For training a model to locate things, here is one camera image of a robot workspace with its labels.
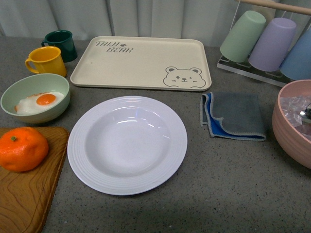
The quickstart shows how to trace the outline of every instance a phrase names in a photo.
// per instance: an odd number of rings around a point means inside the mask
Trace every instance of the gray cloth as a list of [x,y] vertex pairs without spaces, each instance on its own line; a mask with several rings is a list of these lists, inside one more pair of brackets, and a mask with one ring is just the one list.
[[265,129],[255,94],[210,92],[201,97],[201,126],[211,137],[264,141]]

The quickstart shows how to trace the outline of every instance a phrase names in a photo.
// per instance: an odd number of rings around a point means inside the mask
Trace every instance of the blue cloth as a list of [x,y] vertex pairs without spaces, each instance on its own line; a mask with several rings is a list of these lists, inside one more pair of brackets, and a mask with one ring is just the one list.
[[201,97],[201,126],[211,137],[264,141],[265,129],[257,95],[210,92]]

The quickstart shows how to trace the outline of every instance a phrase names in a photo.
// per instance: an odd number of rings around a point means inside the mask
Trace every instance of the wooden rod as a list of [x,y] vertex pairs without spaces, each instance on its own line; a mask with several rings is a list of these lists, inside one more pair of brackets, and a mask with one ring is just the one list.
[[256,5],[256,6],[263,6],[263,7],[273,8],[276,10],[283,10],[283,11],[294,12],[294,13],[298,13],[302,15],[311,16],[311,8],[286,5],[282,3],[265,1],[265,0],[235,0],[235,1],[241,1],[244,3]]

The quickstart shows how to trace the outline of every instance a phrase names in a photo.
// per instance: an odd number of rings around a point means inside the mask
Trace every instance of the mug handle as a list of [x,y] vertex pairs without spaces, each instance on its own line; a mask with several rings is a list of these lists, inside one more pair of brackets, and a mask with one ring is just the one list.
[[30,59],[27,58],[26,61],[25,61],[26,68],[29,69],[29,71],[31,71],[32,73],[38,74],[39,71],[37,71],[36,69],[32,68],[29,63],[30,63]]
[[43,40],[43,41],[41,42],[41,46],[44,47],[44,46],[45,46],[45,43],[47,43],[47,41]]

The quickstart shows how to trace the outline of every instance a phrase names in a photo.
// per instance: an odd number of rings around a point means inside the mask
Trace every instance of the cream tray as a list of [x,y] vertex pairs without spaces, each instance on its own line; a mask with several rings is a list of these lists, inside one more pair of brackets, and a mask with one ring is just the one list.
[[211,78],[197,40],[99,36],[73,71],[76,86],[204,91]]

